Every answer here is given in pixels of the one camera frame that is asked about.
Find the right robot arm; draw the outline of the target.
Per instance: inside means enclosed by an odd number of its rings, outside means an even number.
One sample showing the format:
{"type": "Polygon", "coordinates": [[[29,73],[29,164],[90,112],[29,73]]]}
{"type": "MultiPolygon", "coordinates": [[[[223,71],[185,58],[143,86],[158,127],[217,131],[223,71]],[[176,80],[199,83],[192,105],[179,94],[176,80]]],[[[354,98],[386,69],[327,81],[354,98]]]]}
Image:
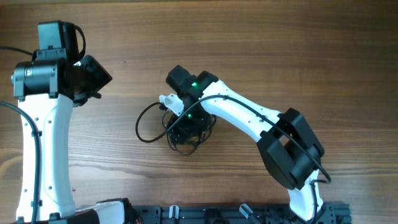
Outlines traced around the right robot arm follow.
{"type": "Polygon", "coordinates": [[[159,99],[175,115],[167,127],[173,145],[224,119],[255,141],[268,173],[288,190],[290,210],[302,221],[316,222],[323,205],[317,177],[325,152],[299,111],[258,105],[207,71],[195,76],[177,65],[165,81],[174,93],[159,99]]]}

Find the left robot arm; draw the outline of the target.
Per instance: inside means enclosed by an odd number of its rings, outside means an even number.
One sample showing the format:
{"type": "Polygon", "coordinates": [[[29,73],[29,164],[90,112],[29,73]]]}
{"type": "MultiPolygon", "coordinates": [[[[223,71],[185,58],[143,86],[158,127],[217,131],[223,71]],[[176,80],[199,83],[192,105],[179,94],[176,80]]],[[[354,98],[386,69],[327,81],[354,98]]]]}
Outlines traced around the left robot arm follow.
{"type": "Polygon", "coordinates": [[[81,210],[72,196],[68,133],[74,108],[100,90],[111,75],[78,45],[82,29],[63,21],[38,25],[39,49],[12,74],[23,132],[22,190],[17,223],[129,223],[125,198],[81,210]]]}

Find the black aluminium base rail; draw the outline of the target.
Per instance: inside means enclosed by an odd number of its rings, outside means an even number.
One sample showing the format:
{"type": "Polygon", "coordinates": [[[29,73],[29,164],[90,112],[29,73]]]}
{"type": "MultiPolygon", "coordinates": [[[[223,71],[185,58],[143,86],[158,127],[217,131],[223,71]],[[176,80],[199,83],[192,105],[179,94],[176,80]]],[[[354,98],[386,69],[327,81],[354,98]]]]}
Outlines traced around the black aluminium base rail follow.
{"type": "MultiPolygon", "coordinates": [[[[171,207],[141,205],[134,209],[139,214],[136,223],[304,223],[287,204],[251,206],[245,212],[233,207],[171,207]]],[[[317,212],[316,223],[319,224],[352,224],[348,204],[325,203],[317,212]]]]}

